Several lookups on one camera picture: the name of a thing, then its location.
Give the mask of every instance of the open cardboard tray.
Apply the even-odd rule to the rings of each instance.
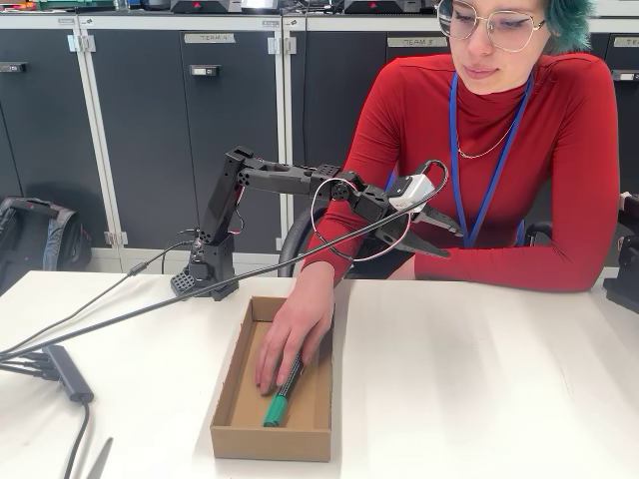
[[[283,424],[262,426],[272,396],[260,395],[254,367],[262,338],[285,300],[254,296],[249,302],[211,422],[215,457],[330,461],[332,330],[300,377]]]

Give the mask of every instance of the blue lanyard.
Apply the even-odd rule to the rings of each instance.
[[[463,231],[463,246],[464,247],[472,247],[477,239],[477,235],[479,234],[479,230],[481,228],[481,224],[486,216],[486,212],[488,210],[488,206],[492,201],[492,196],[495,193],[495,187],[497,186],[497,181],[499,180],[499,175],[501,175],[501,170],[503,169],[503,164],[506,160],[506,156],[508,155],[508,150],[510,150],[510,144],[512,143],[512,139],[514,137],[515,131],[517,130],[517,125],[521,120],[521,115],[523,113],[523,108],[528,98],[528,94],[530,93],[530,88],[532,86],[532,75],[528,78],[528,83],[526,84],[526,90],[523,95],[523,99],[517,108],[517,115],[515,116],[515,120],[512,123],[512,128],[508,135],[506,136],[506,141],[504,143],[503,148],[501,149],[501,154],[499,155],[499,161],[495,167],[494,172],[492,172],[492,178],[490,179],[490,183],[488,184],[488,189],[484,194],[483,201],[481,202],[481,207],[479,208],[479,213],[477,214],[477,218],[475,219],[474,225],[472,226],[472,231],[470,234],[468,233],[468,227],[466,225],[466,217],[463,213],[463,204],[461,203],[461,194],[459,192],[459,166],[457,164],[458,161],[458,151],[459,145],[457,144],[457,74],[454,73],[452,75],[452,82],[450,83],[450,97],[448,99],[448,136],[450,138],[450,169],[452,176],[452,192],[455,198],[455,205],[457,206],[457,218],[459,220],[459,224],[461,225],[461,229]]]

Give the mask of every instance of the backpack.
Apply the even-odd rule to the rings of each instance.
[[[0,294],[30,270],[81,270],[91,261],[91,237],[79,215],[37,198],[0,204]]]

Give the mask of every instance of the white desk surface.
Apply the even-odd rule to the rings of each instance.
[[[29,273],[0,297],[0,349],[120,275]],[[172,297],[140,275],[69,331]],[[73,477],[107,437],[103,479],[636,478],[639,315],[595,287],[346,281],[334,335],[331,463],[216,460],[208,426],[255,278],[64,343],[96,394]],[[0,477],[61,478],[83,412],[57,383],[0,371]]]

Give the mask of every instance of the finger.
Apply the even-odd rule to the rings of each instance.
[[[278,367],[280,358],[282,356],[282,350],[287,343],[291,330],[289,328],[278,328],[273,335],[269,348],[267,350],[267,357],[264,361],[264,369],[262,370],[262,378],[260,379],[260,391],[262,394],[269,392],[271,384],[273,382],[273,375]]]
[[[289,377],[291,368],[293,367],[293,361],[296,360],[296,356],[302,348],[302,343],[304,342],[304,338],[306,337],[307,332],[308,331],[306,329],[294,327],[294,329],[291,331],[291,334],[289,334],[287,344],[284,346],[282,365],[280,366],[280,370],[278,371],[278,386],[281,386],[282,384],[287,382],[287,377]]]
[[[326,335],[329,328],[330,321],[326,315],[311,329],[311,331],[309,331],[307,339],[304,341],[302,346],[302,363],[304,365],[311,362],[313,355],[318,350],[318,347],[320,347],[321,339]]]
[[[256,359],[256,369],[254,372],[253,381],[256,386],[260,386],[260,380],[262,379],[262,371],[264,370],[264,362],[267,359],[267,352],[269,351],[269,344],[271,344],[271,339],[276,332],[278,325],[274,322],[269,326],[269,330],[262,338],[262,343],[260,344],[260,350],[258,351],[258,358]]]

